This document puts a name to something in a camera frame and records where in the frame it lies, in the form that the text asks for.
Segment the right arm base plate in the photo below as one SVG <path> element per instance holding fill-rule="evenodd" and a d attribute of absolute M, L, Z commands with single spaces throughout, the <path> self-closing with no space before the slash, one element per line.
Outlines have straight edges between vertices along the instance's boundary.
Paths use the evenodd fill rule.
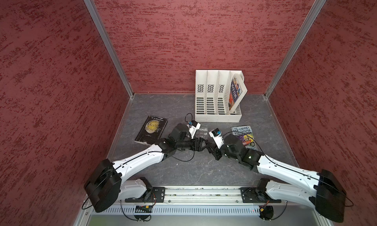
<path fill-rule="evenodd" d="M 281 200 L 272 199 L 266 193 L 259 192 L 256 187 L 241 187 L 240 192 L 243 203 L 281 203 Z"/>

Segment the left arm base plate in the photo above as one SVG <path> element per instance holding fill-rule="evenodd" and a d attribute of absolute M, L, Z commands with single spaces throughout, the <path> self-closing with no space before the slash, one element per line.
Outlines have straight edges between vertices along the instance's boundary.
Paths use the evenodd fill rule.
<path fill-rule="evenodd" d="M 165 187 L 152 187 L 147 189 L 140 198 L 128 198 L 125 202 L 162 203 L 165 199 Z"/>

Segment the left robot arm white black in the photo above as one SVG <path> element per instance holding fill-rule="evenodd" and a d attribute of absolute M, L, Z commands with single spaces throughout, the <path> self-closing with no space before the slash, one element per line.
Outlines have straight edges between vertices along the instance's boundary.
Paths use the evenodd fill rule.
<path fill-rule="evenodd" d="M 205 145 L 201 138 L 195 137 L 200 127 L 196 121 L 190 121 L 187 125 L 180 123 L 167 138 L 156 140 L 131 157 L 114 162 L 109 159 L 101 161 L 83 186 L 94 210 L 97 213 L 105 211 L 120 199 L 148 201 L 153 189 L 150 183 L 142 177 L 137 180 L 130 178 L 154 164 L 172 158 L 177 150 L 202 151 Z"/>

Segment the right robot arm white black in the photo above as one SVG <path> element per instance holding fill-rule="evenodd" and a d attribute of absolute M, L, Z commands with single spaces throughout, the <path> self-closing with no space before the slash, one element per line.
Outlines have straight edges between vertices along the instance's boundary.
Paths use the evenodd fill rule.
<path fill-rule="evenodd" d="M 223 137 L 218 129 L 210 131 L 209 136 L 216 144 L 210 149 L 216 159 L 223 156 L 235 159 L 253 172 L 281 181 L 261 179 L 255 190 L 259 201 L 290 201 L 311 207 L 333 222 L 344 221 L 347 193 L 332 172 L 309 171 L 280 162 L 262 150 L 244 147 L 232 134 Z"/>

